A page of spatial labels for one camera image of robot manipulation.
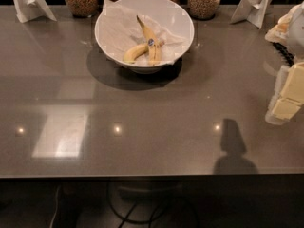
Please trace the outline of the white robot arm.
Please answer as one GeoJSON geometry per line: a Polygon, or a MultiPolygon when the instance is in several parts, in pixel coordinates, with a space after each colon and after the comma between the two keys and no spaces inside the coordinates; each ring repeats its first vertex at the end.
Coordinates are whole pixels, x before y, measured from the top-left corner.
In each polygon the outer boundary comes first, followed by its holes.
{"type": "Polygon", "coordinates": [[[294,56],[292,66],[282,66],[277,73],[265,115],[269,124],[283,125],[304,106],[304,2],[282,16],[265,39],[280,43],[294,56]]]}

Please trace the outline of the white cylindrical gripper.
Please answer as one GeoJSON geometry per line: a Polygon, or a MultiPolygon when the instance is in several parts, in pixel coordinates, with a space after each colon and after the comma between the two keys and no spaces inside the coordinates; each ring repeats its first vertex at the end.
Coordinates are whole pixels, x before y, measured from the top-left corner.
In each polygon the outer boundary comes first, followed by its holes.
{"type": "Polygon", "coordinates": [[[282,66],[276,76],[274,91],[265,121],[284,125],[300,110],[300,104],[304,104],[304,63],[294,64],[290,69],[282,66]]]}

